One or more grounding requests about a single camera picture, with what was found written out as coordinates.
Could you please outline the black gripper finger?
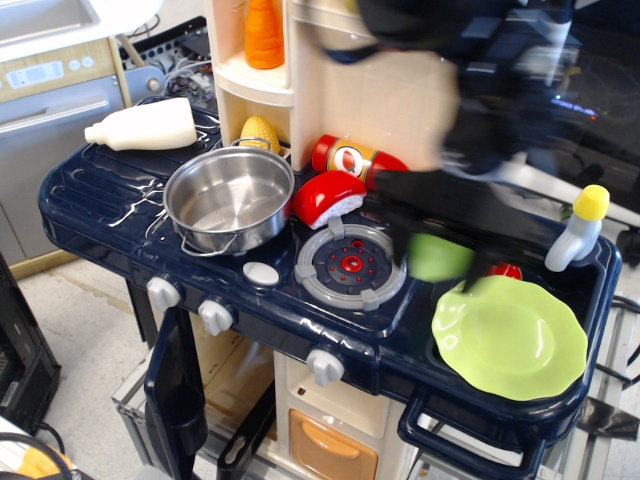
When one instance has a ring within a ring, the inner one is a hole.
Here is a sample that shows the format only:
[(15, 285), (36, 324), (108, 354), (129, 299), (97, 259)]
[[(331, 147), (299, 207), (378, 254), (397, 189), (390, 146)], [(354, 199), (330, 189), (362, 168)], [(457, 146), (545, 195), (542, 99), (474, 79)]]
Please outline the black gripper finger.
[(400, 265), (406, 259), (414, 240), (424, 233), (419, 219), (407, 209), (387, 210), (389, 236), (392, 241), (393, 261)]
[(482, 245), (474, 250), (469, 270), (466, 273), (463, 292), (469, 293), (478, 280), (502, 261), (501, 250), (494, 245)]

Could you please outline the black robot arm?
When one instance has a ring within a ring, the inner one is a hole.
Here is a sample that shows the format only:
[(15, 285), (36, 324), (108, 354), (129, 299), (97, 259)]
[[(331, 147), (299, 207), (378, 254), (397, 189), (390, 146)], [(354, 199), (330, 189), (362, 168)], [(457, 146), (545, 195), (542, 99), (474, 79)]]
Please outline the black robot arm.
[(492, 190), (516, 154), (543, 151), (575, 128), (552, 102), (572, 3), (362, 1), (358, 8), (373, 42), (326, 47), (329, 58), (352, 65), (383, 52), (432, 52), (454, 65), (461, 96), (441, 169), (374, 177), (394, 259), (407, 259), (419, 235), (458, 242), (472, 251), (463, 273), (473, 284), (496, 251), (542, 251), (555, 272), (588, 255), (599, 236), (594, 222), (573, 219), (553, 230)]

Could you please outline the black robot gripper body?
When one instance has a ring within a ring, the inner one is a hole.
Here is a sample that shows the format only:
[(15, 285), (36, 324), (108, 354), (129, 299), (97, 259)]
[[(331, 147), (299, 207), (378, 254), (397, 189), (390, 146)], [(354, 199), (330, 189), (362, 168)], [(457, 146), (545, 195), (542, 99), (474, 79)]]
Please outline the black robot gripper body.
[(472, 250), (494, 245), (520, 255), (545, 254), (560, 228), (508, 205), (495, 189), (499, 169), (517, 153), (546, 153), (557, 139), (550, 124), (474, 125), (454, 129), (444, 153), (464, 164), (430, 171), (382, 171), (377, 176), (372, 209), (387, 222), (387, 210), (407, 209), (419, 219), (424, 234)]

